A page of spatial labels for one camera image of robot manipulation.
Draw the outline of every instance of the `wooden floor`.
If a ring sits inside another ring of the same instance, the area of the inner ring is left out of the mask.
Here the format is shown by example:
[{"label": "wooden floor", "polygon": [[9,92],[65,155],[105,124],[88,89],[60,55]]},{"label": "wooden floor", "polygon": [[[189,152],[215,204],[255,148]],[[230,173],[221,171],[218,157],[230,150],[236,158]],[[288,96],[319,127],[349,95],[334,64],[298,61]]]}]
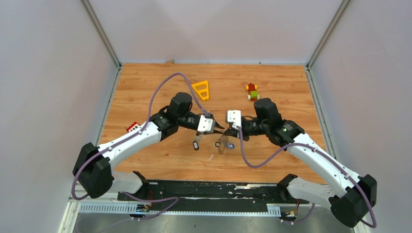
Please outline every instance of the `wooden floor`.
[{"label": "wooden floor", "polygon": [[[304,68],[267,65],[125,64],[101,143],[125,134],[126,127],[134,121],[143,123],[154,90],[175,72],[186,74],[191,83],[209,81],[210,99],[197,98],[225,128],[225,113],[229,109],[241,110],[243,116],[256,116],[253,102],[246,99],[245,91],[245,85],[252,82],[258,85],[261,98],[271,98],[283,118],[295,121],[324,148]],[[158,92],[152,113],[168,105],[170,99],[181,91],[189,93],[183,78],[169,80]],[[199,113],[195,103],[192,111]],[[214,144],[220,135],[203,137],[198,151],[193,149],[194,136],[194,131],[179,128],[166,140],[123,161],[116,170],[139,171],[148,179],[237,182],[278,182],[293,173],[308,181],[324,183],[307,165],[287,152],[280,153],[266,166],[253,169],[242,160],[239,139],[230,138],[236,147],[219,155]],[[265,136],[252,137],[244,145],[246,157],[252,164],[263,162],[278,149]]]}]

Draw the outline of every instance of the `red toy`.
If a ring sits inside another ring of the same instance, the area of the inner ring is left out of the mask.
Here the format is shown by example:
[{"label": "red toy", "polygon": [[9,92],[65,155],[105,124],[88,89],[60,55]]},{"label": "red toy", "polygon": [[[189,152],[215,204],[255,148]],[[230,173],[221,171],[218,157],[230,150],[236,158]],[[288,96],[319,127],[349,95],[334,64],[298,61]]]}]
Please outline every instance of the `red toy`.
[{"label": "red toy", "polygon": [[247,95],[247,99],[251,100],[251,101],[257,101],[258,99],[260,99],[260,95],[258,94],[258,86],[254,85],[253,83],[249,83],[246,86],[246,91],[249,91],[249,94]]},{"label": "red toy", "polygon": [[126,131],[130,133],[131,131],[137,129],[139,126],[139,123],[134,122],[131,126],[127,127]]}]

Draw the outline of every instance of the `cable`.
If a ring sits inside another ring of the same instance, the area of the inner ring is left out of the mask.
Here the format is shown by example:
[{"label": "cable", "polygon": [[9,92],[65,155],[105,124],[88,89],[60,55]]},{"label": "cable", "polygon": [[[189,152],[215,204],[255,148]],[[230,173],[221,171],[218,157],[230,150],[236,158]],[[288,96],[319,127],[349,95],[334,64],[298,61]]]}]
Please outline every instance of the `cable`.
[{"label": "cable", "polygon": [[281,222],[286,222],[286,223],[289,223],[289,224],[291,224],[291,225],[293,225],[293,224],[295,224],[295,223],[302,223],[302,222],[306,221],[306,220],[309,218],[309,216],[312,214],[312,212],[313,212],[314,210],[315,210],[315,203],[312,203],[312,207],[310,208],[308,214],[307,214],[303,219],[297,220],[297,221],[287,221],[287,220],[282,220],[282,219],[281,219]]},{"label": "cable", "polygon": [[153,191],[150,191],[149,194],[150,194],[149,200],[153,200]]},{"label": "cable", "polygon": [[296,199],[296,201],[297,201],[297,204],[296,204],[296,209],[294,209],[294,210],[290,211],[290,212],[289,212],[289,214],[294,213],[294,212],[296,212],[296,215],[298,215],[298,214],[299,214],[299,205],[300,205],[300,203],[299,203],[299,199]]},{"label": "cable", "polygon": [[[329,157],[328,155],[326,155],[325,153],[323,153],[323,152],[321,152],[321,151],[319,151],[319,150],[316,150],[314,147],[311,147],[311,146],[306,145],[306,144],[303,144],[303,143],[290,143],[290,144],[286,144],[286,145],[282,146],[280,149],[278,149],[274,154],[272,154],[272,155],[271,155],[267,160],[265,160],[263,163],[261,163],[261,164],[259,164],[259,165],[252,165],[252,164],[250,164],[250,163],[247,161],[246,155],[245,155],[245,153],[244,153],[244,148],[243,148],[243,133],[242,133],[241,127],[238,127],[238,131],[239,131],[240,150],[241,150],[241,152],[242,152],[242,157],[243,157],[243,160],[245,161],[245,163],[246,163],[249,167],[259,168],[259,167],[261,167],[261,166],[264,166],[264,165],[267,164],[271,159],[273,159],[277,154],[279,154],[282,150],[284,150],[284,149],[286,149],[286,148],[288,148],[288,147],[301,146],[301,147],[306,147],[306,148],[308,148],[308,149],[310,149],[310,150],[318,153],[319,155],[321,155],[322,157],[324,157],[325,159],[327,159],[330,163],[332,163],[344,176],[347,176],[347,175],[348,175],[348,173],[347,173],[343,168],[341,168],[341,166],[339,166],[331,157]],[[376,223],[375,214],[374,214],[374,212],[373,212],[373,210],[372,210],[372,206],[371,206],[371,203],[370,203],[369,200],[368,200],[368,197],[366,196],[366,194],[365,194],[365,192],[362,190],[362,188],[359,186],[359,184],[356,183],[356,181],[355,181],[351,176],[348,176],[348,179],[349,179],[349,180],[353,183],[353,185],[358,189],[358,191],[360,192],[360,194],[361,194],[362,197],[363,197],[363,200],[366,202],[366,206],[368,207],[368,211],[369,211],[369,213],[370,213],[370,215],[371,215],[372,224],[363,221],[363,219],[361,219],[360,221],[361,221],[363,224],[365,224],[366,226],[370,227],[370,228],[376,228],[377,223]]]},{"label": "cable", "polygon": [[174,206],[178,201],[179,198],[178,197],[171,197],[171,198],[163,198],[163,199],[158,199],[158,200],[143,200],[143,199],[139,199],[136,197],[133,197],[130,193],[128,192],[122,192],[123,194],[125,194],[126,196],[128,196],[129,198],[133,199],[133,200],[138,200],[138,201],[142,201],[142,202],[152,202],[152,203],[158,203],[158,202],[164,202],[164,201],[168,201],[168,200],[174,200],[174,202],[172,204],[170,204],[168,207],[164,208],[163,210],[159,211],[158,213],[148,216],[148,217],[135,217],[135,219],[137,219],[138,221],[140,220],[148,220],[154,217],[157,217],[159,215],[161,215],[162,213],[164,213],[165,211],[167,211],[168,209],[170,209],[172,206]]},{"label": "cable", "polygon": [[[186,77],[186,75],[184,75],[184,74],[182,74],[182,73],[180,73],[180,72],[177,72],[177,73],[174,73],[174,74],[170,75],[170,76],[169,76],[168,78],[166,78],[163,82],[161,82],[160,85],[159,85],[159,86],[156,88],[156,90],[154,91],[154,93],[153,93],[153,95],[152,95],[152,98],[150,99],[150,102],[149,102],[149,111],[148,111],[148,113],[147,113],[147,118],[146,118],[146,121],[144,122],[142,128],[141,128],[138,132],[130,135],[129,137],[127,137],[127,138],[125,138],[125,139],[123,139],[123,140],[121,140],[121,141],[119,141],[119,142],[111,145],[111,148],[115,148],[115,147],[117,147],[118,145],[120,145],[120,144],[122,144],[122,143],[124,143],[124,142],[126,142],[126,141],[128,141],[128,140],[130,140],[130,139],[132,139],[132,138],[134,138],[135,136],[140,135],[140,133],[141,133],[141,132],[147,127],[147,125],[149,124],[149,118],[150,118],[151,111],[152,111],[152,104],[153,104],[153,100],[155,99],[155,96],[156,96],[157,92],[158,92],[159,89],[163,86],[163,84],[165,84],[165,82],[167,82],[169,79],[173,78],[173,77],[176,76],[176,75],[180,75],[180,76],[182,76],[182,77],[185,79],[185,81],[186,81],[186,83],[187,83],[187,85],[188,85],[188,87],[189,87],[189,90],[190,90],[190,92],[192,93],[192,96],[193,96],[193,98],[194,98],[197,106],[200,108],[200,110],[201,110],[206,116],[209,116],[209,115],[210,115],[210,113],[209,113],[208,111],[206,111],[206,110],[200,105],[200,102],[197,100],[196,95],[194,94],[193,88],[192,88],[192,86],[190,85],[190,81],[189,81],[189,79]],[[105,148],[105,149],[99,151],[98,153],[96,153],[95,155],[93,155],[92,157],[90,157],[90,158],[79,168],[79,170],[77,171],[76,175],[74,176],[73,183],[72,183],[72,185],[71,185],[71,195],[73,196],[73,198],[74,198],[75,200],[83,200],[83,199],[85,199],[86,197],[88,197],[88,194],[86,194],[86,195],[84,195],[84,196],[82,196],[82,197],[76,196],[76,193],[75,193],[76,183],[77,183],[77,180],[79,179],[80,174],[82,173],[82,171],[85,169],[85,167],[86,167],[91,161],[93,161],[93,160],[94,160],[95,158],[97,158],[99,155],[102,155],[103,153],[106,153],[107,151],[109,151],[109,148]]]}]

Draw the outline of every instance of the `black end cap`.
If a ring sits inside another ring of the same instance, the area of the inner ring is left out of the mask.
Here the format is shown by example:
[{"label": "black end cap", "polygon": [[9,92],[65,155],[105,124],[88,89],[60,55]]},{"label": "black end cap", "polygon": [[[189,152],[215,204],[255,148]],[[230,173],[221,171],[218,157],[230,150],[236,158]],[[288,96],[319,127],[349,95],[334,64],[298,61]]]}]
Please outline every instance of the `black end cap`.
[{"label": "black end cap", "polygon": [[185,92],[179,92],[170,100],[167,108],[168,116],[176,120],[189,112],[192,105],[192,96]]},{"label": "black end cap", "polygon": [[[375,178],[366,175],[360,179],[358,184],[368,197],[371,206],[374,207],[377,196],[377,181]],[[362,195],[355,187],[348,189],[348,192],[341,198],[337,196],[330,197],[329,202],[332,204],[330,210],[333,215],[347,227],[355,227],[369,212]]]},{"label": "black end cap", "polygon": [[147,179],[138,171],[133,171],[133,173],[135,173],[140,180],[142,181],[142,186],[140,187],[140,189],[133,194],[133,196],[139,198],[139,199],[147,199],[148,198],[148,193],[149,193],[149,182],[147,181]]},{"label": "black end cap", "polygon": [[[79,157],[73,168],[75,176],[80,167],[99,150],[91,142],[85,144],[80,150]],[[106,193],[113,184],[112,169],[109,161],[102,155],[93,159],[79,176],[79,183],[91,198],[98,198]]]},{"label": "black end cap", "polygon": [[253,104],[256,116],[260,121],[265,119],[270,120],[273,125],[282,124],[282,116],[280,115],[277,106],[270,98],[263,98],[255,101]]},{"label": "black end cap", "polygon": [[294,199],[289,193],[287,187],[289,186],[289,183],[295,178],[297,178],[297,175],[288,174],[279,183],[277,183],[277,186],[279,187],[279,196],[283,201]]}]

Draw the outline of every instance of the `yellow triangle toy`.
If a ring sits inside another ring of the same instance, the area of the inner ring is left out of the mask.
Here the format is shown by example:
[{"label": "yellow triangle toy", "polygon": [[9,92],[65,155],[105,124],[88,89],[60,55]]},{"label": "yellow triangle toy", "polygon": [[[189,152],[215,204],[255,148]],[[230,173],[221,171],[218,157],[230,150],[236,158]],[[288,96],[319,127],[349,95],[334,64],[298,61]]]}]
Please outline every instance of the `yellow triangle toy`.
[{"label": "yellow triangle toy", "polygon": [[202,100],[208,100],[209,99],[209,82],[206,81],[202,81],[202,82],[198,82],[198,83],[194,83],[192,84],[193,90],[199,95],[199,97]]}]

